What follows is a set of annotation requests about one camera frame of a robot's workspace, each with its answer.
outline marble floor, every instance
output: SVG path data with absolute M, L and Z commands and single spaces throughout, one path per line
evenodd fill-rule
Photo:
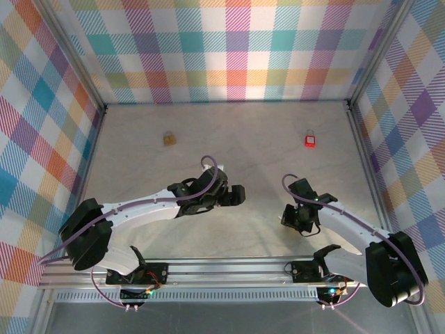
M 308 149 L 308 129 L 316 148 Z M 171 131 L 177 144 L 163 145 Z M 327 229 L 301 237 L 280 224 L 292 198 L 285 173 L 336 196 L 346 208 L 378 223 L 353 135 L 340 102 L 280 102 L 111 106 L 93 161 L 86 198 L 131 200 L 201 174 L 200 157 L 225 165 L 230 184 L 242 184 L 238 207 L 158 221 L 119 236 L 146 257 L 311 255 L 328 244 L 354 248 Z

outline gold padlock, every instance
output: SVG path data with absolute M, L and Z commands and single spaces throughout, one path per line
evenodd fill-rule
M 164 146 L 171 146 L 176 144 L 176 137 L 172 134 L 171 131 L 167 131 L 164 134 Z

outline red padlock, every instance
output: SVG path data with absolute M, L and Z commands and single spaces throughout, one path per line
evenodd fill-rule
M 306 138 L 305 138 L 305 146 L 307 148 L 315 148 L 315 135 L 314 131 L 307 130 Z

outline table surface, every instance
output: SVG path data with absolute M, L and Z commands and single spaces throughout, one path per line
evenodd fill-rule
M 316 147 L 304 146 L 314 130 Z M 177 144 L 165 147 L 171 131 Z M 145 257 L 311 255 L 329 244 L 355 249 L 333 231 L 310 238 L 280 224 L 287 203 L 285 173 L 306 177 L 349 212 L 378 224 L 371 193 L 340 102 L 277 102 L 110 106 L 96 147 L 85 198 L 132 200 L 201 174 L 200 158 L 225 165 L 242 184 L 238 207 L 157 221 L 118 239 Z

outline plaid wallpaper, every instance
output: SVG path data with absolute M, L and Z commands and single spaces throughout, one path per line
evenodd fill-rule
M 23 333 L 40 256 L 74 209 L 99 113 L 31 0 L 0 0 L 0 333 Z
M 107 102 L 165 103 L 342 100 L 397 1 L 51 2 Z
M 414 240 L 445 332 L 445 0 L 418 0 L 359 102 L 391 224 Z

